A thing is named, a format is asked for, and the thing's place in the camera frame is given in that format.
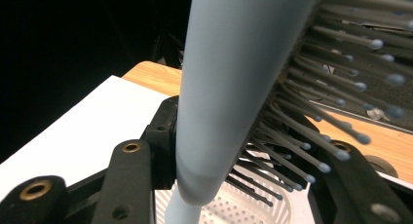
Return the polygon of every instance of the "white paper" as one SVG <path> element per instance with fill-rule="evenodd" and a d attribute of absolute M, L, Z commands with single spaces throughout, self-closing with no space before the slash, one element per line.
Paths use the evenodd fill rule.
<path fill-rule="evenodd" d="M 107 168 L 113 148 L 139 139 L 166 98 L 121 78 L 108 78 L 0 165 L 0 201 L 32 177 L 58 175 L 70 186 Z"/>

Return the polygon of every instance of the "wooden surface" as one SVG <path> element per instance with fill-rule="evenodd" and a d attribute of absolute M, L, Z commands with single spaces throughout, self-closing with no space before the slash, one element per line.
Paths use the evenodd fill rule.
<path fill-rule="evenodd" d="M 167 95 L 178 95 L 181 71 L 144 61 L 135 66 L 123 77 L 140 86 Z M 374 155 L 391 163 L 398 172 L 399 178 L 413 183 L 413 135 L 393 131 L 386 128 L 367 124 L 362 121 L 330 113 L 337 119 L 349 122 L 355 130 L 366 132 L 372 138 L 369 145 L 360 145 L 342 131 L 338 131 L 326 121 L 314 123 L 322 133 L 353 144 L 364 155 Z"/>

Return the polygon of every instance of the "wooden table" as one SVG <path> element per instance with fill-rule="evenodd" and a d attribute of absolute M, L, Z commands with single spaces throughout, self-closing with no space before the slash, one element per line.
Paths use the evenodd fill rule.
<path fill-rule="evenodd" d="M 178 95 L 181 75 L 180 70 L 144 61 L 125 74 L 123 78 L 160 93 Z M 355 130 L 368 132 L 372 142 L 369 145 L 361 145 L 326 121 L 314 123 L 322 133 L 354 145 L 363 155 L 374 155 L 385 159 L 395 167 L 400 179 L 413 183 L 413 164 L 411 163 L 413 150 L 410 149 L 413 146 L 413 135 L 371 125 L 339 114 L 330 114 L 337 119 L 351 123 Z"/>

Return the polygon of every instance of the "white sheet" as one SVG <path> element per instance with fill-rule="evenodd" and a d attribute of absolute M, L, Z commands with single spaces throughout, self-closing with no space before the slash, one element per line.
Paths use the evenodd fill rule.
<path fill-rule="evenodd" d="M 140 138 L 166 98 L 121 78 L 108 78 L 0 165 L 0 201 L 32 177 L 58 175 L 70 186 L 107 168 L 113 148 Z"/>

